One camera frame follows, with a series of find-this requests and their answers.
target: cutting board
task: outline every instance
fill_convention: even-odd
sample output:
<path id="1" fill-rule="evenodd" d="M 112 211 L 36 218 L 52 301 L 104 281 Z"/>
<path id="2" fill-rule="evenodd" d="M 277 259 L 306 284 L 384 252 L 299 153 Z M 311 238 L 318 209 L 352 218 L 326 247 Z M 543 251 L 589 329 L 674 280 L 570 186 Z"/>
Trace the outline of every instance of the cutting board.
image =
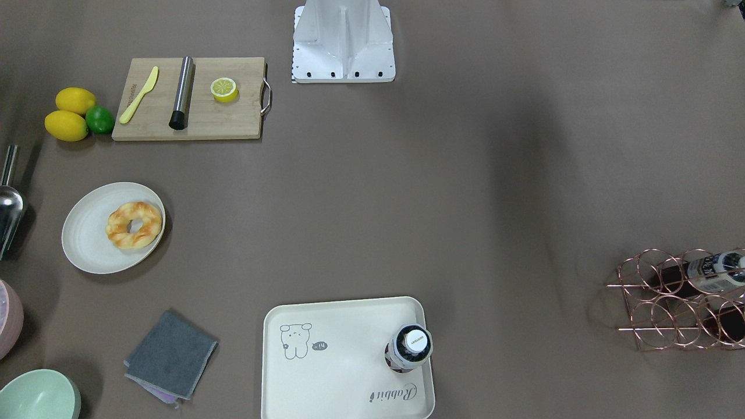
<path id="1" fill-rule="evenodd" d="M 191 139 L 257 139 L 261 136 L 261 94 L 266 64 L 263 57 L 194 58 L 194 87 L 187 128 L 168 126 L 181 73 L 182 57 L 134 58 L 121 95 L 111 137 L 117 141 L 164 141 Z M 159 74 L 155 88 L 142 98 L 127 124 L 119 116 L 139 93 L 154 66 Z M 209 86 L 221 77 L 238 85 L 238 98 L 221 103 Z"/>

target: metal scoop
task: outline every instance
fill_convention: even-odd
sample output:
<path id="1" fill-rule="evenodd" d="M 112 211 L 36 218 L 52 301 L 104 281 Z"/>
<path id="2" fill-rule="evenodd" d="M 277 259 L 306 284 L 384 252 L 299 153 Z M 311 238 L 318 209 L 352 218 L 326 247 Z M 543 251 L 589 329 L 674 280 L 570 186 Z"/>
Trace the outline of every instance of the metal scoop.
<path id="1" fill-rule="evenodd" d="M 0 260 L 5 258 L 23 216 L 23 197 L 10 186 L 13 169 L 16 165 L 17 151 L 18 145 L 11 144 L 7 147 L 5 165 L 2 169 L 2 185 L 0 185 L 0 232 L 2 232 L 2 236 L 0 236 Z"/>

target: gray cloth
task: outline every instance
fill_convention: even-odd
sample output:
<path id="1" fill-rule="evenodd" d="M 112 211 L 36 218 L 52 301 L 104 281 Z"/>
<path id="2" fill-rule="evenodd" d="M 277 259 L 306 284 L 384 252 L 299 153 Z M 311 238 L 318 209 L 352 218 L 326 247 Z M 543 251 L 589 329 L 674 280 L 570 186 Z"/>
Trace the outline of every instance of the gray cloth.
<path id="1" fill-rule="evenodd" d="M 217 344 L 168 310 L 124 361 L 124 376 L 166 403 L 189 400 Z"/>

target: cartoon bear drawing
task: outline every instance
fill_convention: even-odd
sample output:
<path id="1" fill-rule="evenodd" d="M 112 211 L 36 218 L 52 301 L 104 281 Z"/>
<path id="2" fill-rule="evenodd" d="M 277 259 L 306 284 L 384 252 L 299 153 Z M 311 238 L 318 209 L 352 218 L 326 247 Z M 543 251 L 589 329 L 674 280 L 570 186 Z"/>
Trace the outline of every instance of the cartoon bear drawing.
<path id="1" fill-rule="evenodd" d="M 283 324 L 279 327 L 282 331 L 282 347 L 285 349 L 285 358 L 305 358 L 308 355 L 308 341 L 311 340 L 310 323 Z"/>

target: white plate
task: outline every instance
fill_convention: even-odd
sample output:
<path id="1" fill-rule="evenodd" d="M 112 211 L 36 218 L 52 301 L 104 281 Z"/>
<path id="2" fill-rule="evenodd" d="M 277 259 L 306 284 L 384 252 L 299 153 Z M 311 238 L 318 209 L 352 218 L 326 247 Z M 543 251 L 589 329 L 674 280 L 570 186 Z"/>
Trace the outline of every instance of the white plate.
<path id="1" fill-rule="evenodd" d="M 144 201 L 157 207 L 163 224 L 152 243 L 142 249 L 123 251 L 107 237 L 106 225 L 112 212 L 132 201 Z M 158 194 L 139 183 L 110 183 L 91 191 L 72 207 L 62 227 L 62 249 L 67 259 L 81 271 L 112 274 L 148 257 L 160 242 L 164 229 L 165 208 Z"/>
<path id="2" fill-rule="evenodd" d="M 412 297 L 274 307 L 264 319 L 261 417 L 429 418 L 431 358 L 399 374 L 383 355 L 398 328 L 410 323 L 426 327 Z"/>

